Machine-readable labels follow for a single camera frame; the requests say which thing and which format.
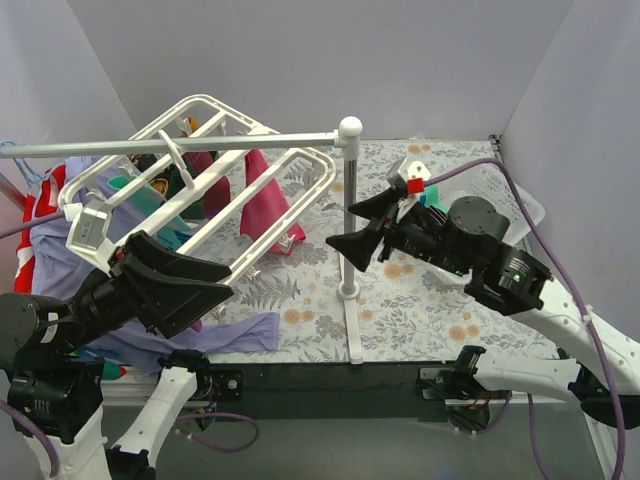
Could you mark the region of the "teal patterned sock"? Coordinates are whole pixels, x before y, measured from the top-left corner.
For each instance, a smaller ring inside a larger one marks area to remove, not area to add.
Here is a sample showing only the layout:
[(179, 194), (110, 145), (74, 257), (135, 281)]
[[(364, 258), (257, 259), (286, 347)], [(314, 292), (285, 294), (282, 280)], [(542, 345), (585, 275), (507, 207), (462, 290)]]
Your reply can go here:
[(447, 208), (441, 204), (437, 185), (429, 185), (425, 188), (420, 196), (420, 203), (425, 208), (435, 208), (443, 213), (447, 213)]

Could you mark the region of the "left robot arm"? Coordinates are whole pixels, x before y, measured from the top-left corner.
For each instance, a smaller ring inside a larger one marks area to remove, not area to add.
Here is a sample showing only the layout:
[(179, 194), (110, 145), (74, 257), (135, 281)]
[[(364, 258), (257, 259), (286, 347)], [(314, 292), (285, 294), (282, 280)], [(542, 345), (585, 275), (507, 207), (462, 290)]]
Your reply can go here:
[(230, 273), (224, 264), (178, 254), (137, 232), (69, 299), (2, 296), (1, 368), (10, 386), (1, 408), (46, 477), (155, 477), (158, 454), (184, 405), (214, 398), (216, 369), (202, 352), (173, 351), (160, 361), (158, 382), (134, 423), (107, 446), (104, 362), (78, 351), (134, 319), (149, 333), (174, 337), (232, 296)]

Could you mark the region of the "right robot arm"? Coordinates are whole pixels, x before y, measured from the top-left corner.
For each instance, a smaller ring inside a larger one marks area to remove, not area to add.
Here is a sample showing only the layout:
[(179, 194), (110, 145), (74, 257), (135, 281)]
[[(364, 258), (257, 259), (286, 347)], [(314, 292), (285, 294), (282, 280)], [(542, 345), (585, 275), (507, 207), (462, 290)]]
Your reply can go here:
[(350, 212), (367, 219), (356, 232), (327, 244), (359, 271), (373, 258), (398, 250), (458, 276), (480, 305), (519, 322), (564, 352), (559, 359), (527, 360), (466, 345), (457, 358), (423, 385), (442, 398), (470, 400), (486, 393), (520, 391), (578, 405), (591, 418), (616, 426), (639, 425), (639, 344), (594, 313), (583, 315), (565, 285), (527, 252), (504, 242), (510, 225), (487, 200), (456, 199), (441, 220), (416, 203), (401, 211), (399, 190), (356, 203)]

